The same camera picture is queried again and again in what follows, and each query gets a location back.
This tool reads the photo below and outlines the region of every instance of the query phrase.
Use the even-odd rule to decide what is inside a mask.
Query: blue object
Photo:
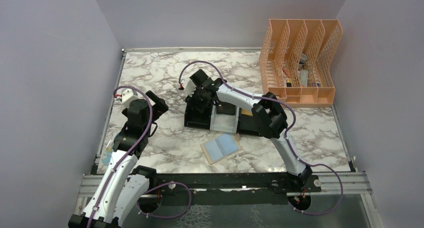
[[[203,144],[212,162],[216,162],[239,149],[237,142],[230,134],[223,134]]]

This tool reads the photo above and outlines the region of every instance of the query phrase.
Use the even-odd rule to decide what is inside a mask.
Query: item in basket
[[[304,66],[307,59],[308,59],[308,57],[305,54],[302,53],[302,55],[300,56],[299,65],[297,67],[298,70],[302,69],[302,67]]]
[[[305,69],[302,69],[301,71],[300,71],[301,73],[300,73],[300,83],[301,83],[301,85],[302,85],[302,87],[307,87],[308,86],[308,71],[307,70],[305,70]]]

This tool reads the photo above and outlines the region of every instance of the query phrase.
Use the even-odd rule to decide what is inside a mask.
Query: gray cylindrical object
[[[299,61],[299,65],[297,67],[298,70],[300,70],[303,65],[305,64],[306,60],[308,59],[308,57],[302,53],[302,55],[300,56],[300,61]]]

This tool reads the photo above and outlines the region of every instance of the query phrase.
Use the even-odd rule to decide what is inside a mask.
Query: gray floor
[[[314,196],[309,212],[331,208],[338,196]],[[156,215],[171,216],[184,207],[159,207]],[[360,195],[345,195],[339,208],[324,216],[306,216],[291,206],[192,206],[184,216],[162,220],[138,215],[136,207],[122,228],[370,228]]]

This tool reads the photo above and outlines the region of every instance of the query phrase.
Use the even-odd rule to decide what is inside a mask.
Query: table
[[[119,85],[131,85],[141,91],[153,91],[163,98],[169,111],[158,120],[158,129],[143,151],[137,165],[152,167],[158,173],[233,173],[285,172],[282,158],[266,138],[242,135],[242,150],[210,165],[200,144],[216,138],[221,132],[184,127],[186,104],[178,90],[178,76],[182,68],[194,60],[212,62],[224,78],[236,87],[262,93],[259,69],[259,51],[178,51],[128,52]],[[206,64],[194,64],[183,75],[188,78],[197,69],[203,69],[213,79],[217,73]],[[122,105],[113,105],[110,121],[98,165],[98,174],[107,168],[106,144],[113,139],[126,121]],[[350,171],[340,132],[331,108],[296,108],[297,122],[291,135],[303,159],[316,164],[324,163],[336,171]],[[290,123],[292,115],[286,111]],[[314,172],[327,171],[323,167]]]

